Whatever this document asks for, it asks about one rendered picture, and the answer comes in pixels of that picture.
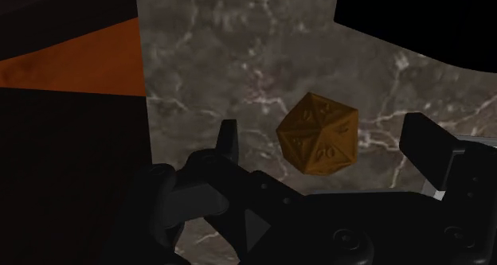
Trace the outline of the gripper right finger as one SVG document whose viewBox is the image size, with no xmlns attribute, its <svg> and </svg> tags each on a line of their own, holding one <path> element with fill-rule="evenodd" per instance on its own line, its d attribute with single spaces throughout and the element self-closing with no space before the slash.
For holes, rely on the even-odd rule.
<svg viewBox="0 0 497 265">
<path fill-rule="evenodd" d="M 405 115 L 399 148 L 444 192 L 434 201 L 436 261 L 491 265 L 497 237 L 497 148 L 460 140 L 420 112 Z"/>
</svg>

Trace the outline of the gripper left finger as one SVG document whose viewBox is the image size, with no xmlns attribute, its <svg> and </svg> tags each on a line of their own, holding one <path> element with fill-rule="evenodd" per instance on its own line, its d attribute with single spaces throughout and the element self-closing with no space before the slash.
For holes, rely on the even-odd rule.
<svg viewBox="0 0 497 265">
<path fill-rule="evenodd" d="M 191 265 L 174 246 L 188 220 L 203 218 L 234 249 L 238 265 L 307 265 L 296 207 L 303 195 L 265 172 L 238 165 L 237 122 L 221 123 L 213 149 L 174 171 L 161 198 L 164 265 Z"/>
</svg>

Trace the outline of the orange many-sided die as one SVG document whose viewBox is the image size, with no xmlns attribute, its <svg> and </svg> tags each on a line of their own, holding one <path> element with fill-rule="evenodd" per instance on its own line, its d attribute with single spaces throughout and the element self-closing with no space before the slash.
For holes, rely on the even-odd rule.
<svg viewBox="0 0 497 265">
<path fill-rule="evenodd" d="M 327 176 L 358 157 L 358 110 L 308 92 L 276 129 L 284 158 L 299 172 Z"/>
</svg>

